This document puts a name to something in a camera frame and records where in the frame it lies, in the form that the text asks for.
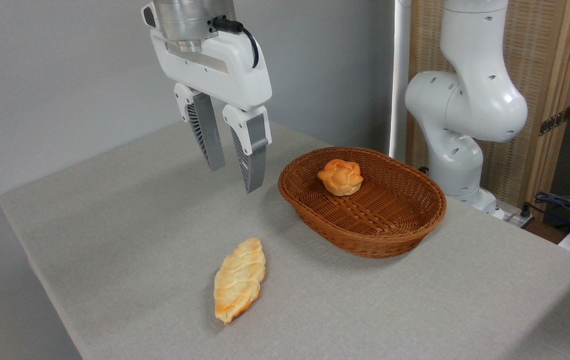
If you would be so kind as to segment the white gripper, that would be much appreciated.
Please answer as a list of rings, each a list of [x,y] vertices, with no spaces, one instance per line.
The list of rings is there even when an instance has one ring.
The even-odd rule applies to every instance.
[[[272,87],[262,51],[259,64],[253,68],[254,54],[244,35],[218,32],[202,42],[200,52],[180,51],[167,44],[159,30],[151,29],[150,35],[161,68],[177,82],[174,94],[180,116],[190,125],[211,171],[225,166],[213,96],[230,104],[225,105],[222,114],[231,128],[246,193],[261,187],[266,149],[272,143],[263,106],[272,96]]]

